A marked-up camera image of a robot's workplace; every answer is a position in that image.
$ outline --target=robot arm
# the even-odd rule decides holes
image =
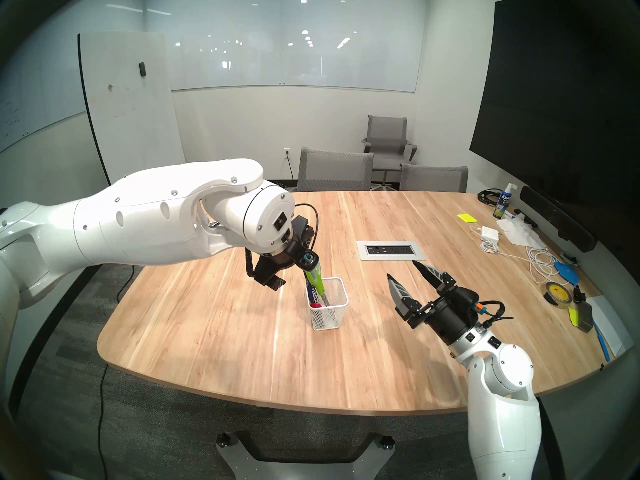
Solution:
[[[540,409],[529,355],[490,330],[495,321],[508,319],[502,316],[504,305],[479,302],[478,294],[456,286],[446,272],[413,263],[440,297],[422,306],[388,274],[395,310],[412,328],[430,325],[467,370],[469,449],[478,479],[530,480],[540,447]],[[484,304],[500,308],[480,323]]]
[[[19,308],[95,264],[172,264],[243,247],[261,255],[255,280],[276,290],[279,270],[318,263],[314,231],[294,206],[249,159],[152,168],[81,200],[11,206],[0,214],[0,330],[10,337]]]

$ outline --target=television screen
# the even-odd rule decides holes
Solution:
[[[583,0],[496,2],[470,149],[555,200],[640,283],[634,65]]]

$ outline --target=gray carpet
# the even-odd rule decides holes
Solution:
[[[131,267],[103,265],[76,298],[38,359],[17,416],[48,469],[102,479],[97,451],[96,340]],[[166,388],[109,368],[104,379],[102,451],[111,480],[220,479],[234,475],[215,448],[233,431],[258,459],[353,460],[370,433],[392,435],[396,451],[376,479],[475,478],[467,415],[353,417],[258,408]],[[534,479],[551,478],[542,448]]]

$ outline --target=sticky note pad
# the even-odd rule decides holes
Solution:
[[[462,215],[456,215],[459,219],[464,220],[465,223],[473,223],[477,222],[475,218],[473,218],[469,213],[463,213]]]
[[[569,310],[569,318],[571,318],[571,324],[574,327],[578,327],[578,312],[573,308],[567,308]]]

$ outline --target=metal stand base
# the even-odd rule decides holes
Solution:
[[[353,463],[272,463],[255,459],[233,433],[220,434],[216,444],[236,480],[373,480],[395,451],[386,436],[373,440]]]
[[[389,172],[395,172],[396,170],[384,170],[384,175],[382,176],[382,184],[371,184],[370,186],[370,191],[377,191],[379,189],[383,190],[383,191],[395,191],[395,189],[387,184],[387,174]]]

